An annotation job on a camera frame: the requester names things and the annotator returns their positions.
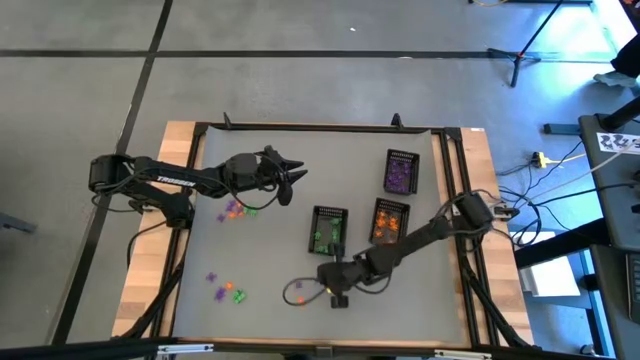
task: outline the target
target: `black tray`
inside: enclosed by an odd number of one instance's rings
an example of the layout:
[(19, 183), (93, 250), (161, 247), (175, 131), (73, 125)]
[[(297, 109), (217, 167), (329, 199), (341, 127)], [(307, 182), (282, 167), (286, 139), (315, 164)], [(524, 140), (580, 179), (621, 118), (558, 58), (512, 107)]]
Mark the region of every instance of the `black tray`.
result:
[(344, 249), (347, 235), (349, 210), (328, 206), (314, 206), (309, 235), (309, 252), (333, 256), (331, 244), (339, 244)]
[[(369, 242), (375, 245), (395, 244), (398, 238), (407, 235), (410, 209), (410, 205), (377, 198)], [(391, 226), (392, 219), (396, 219), (395, 230)]]
[(420, 155), (401, 150), (387, 150), (384, 168), (384, 191), (410, 195), (418, 192)]

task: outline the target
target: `wooden table frame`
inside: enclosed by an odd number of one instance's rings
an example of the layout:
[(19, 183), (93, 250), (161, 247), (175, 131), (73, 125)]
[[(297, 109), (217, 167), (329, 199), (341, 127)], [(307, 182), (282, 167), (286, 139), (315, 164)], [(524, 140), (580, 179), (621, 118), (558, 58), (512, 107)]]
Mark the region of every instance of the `wooden table frame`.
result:
[[(393, 126), (340, 126), (340, 125), (300, 125), (300, 124), (209, 124), (195, 122), (169, 122), (162, 141), (159, 161), (181, 166), (201, 164), (202, 152), (198, 151), (203, 145), (206, 130), (210, 126), (231, 130), (260, 130), (277, 128), (279, 130), (315, 130), (315, 131), (362, 131), (362, 132), (423, 132), (431, 130), (433, 136), (433, 151), (436, 160), (438, 188), (442, 202), (448, 200), (456, 192), (463, 189), (485, 189), (498, 194), (498, 187), (489, 153), (486, 134), (483, 129), (470, 128), (405, 128), (401, 124)], [(180, 191), (179, 187), (156, 184), (165, 191)], [(144, 229), (163, 220), (159, 211), (146, 213), (141, 221), (140, 229)], [(494, 227), (507, 230), (504, 222), (496, 221)], [(172, 231), (161, 227), (141, 235), (133, 249), (131, 266), (125, 280), (120, 306), (116, 315), (112, 334), (120, 335), (133, 325), (135, 320), (144, 312), (154, 299), (161, 284), (168, 277), (171, 270), (182, 257), (188, 241), (188, 231)], [(456, 301), (458, 303), (458, 317), (463, 332), (463, 343), (443, 343), (439, 341), (331, 341), (331, 340), (299, 340), (299, 339), (206, 339), (234, 343), (238, 345), (325, 345), (325, 346), (354, 346), (354, 347), (391, 347), (391, 348), (429, 348), (444, 346), (450, 348), (469, 348), (474, 344), (506, 345), (504, 339), (493, 334), (491, 341), (491, 327), (487, 326), (487, 318), (477, 297), (468, 291), (468, 286), (461, 280), (456, 241), (450, 241), (450, 264), (452, 266), (453, 281), (455, 282)], [(481, 281), (485, 281), (490, 289), (491, 297), (509, 324), (528, 343), (533, 343), (529, 320), (527, 317), (524, 298), (520, 288), (518, 269), (516, 268), (511, 243), (496, 233), (485, 236), (481, 251), (475, 256), (468, 256)], [(165, 303), (165, 307), (145, 335), (169, 336), (173, 325), (173, 316), (179, 288), (174, 289)]]

